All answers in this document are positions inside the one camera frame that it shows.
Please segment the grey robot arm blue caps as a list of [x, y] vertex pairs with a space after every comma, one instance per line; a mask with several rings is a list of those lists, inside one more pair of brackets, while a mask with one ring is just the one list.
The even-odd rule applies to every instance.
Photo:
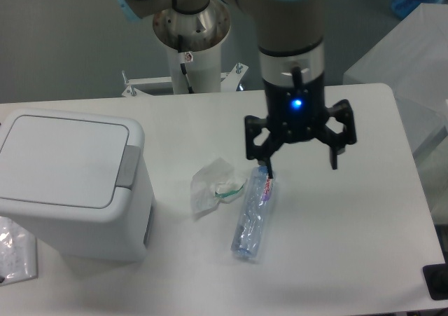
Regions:
[[255, 25], [267, 116], [244, 119], [246, 157], [270, 166], [284, 144], [317, 139], [328, 145], [330, 164], [356, 142], [354, 115], [343, 99], [324, 96], [323, 0], [117, 0], [131, 20], [153, 18], [159, 40], [174, 51], [186, 92], [194, 93], [198, 55], [227, 35], [226, 6]]

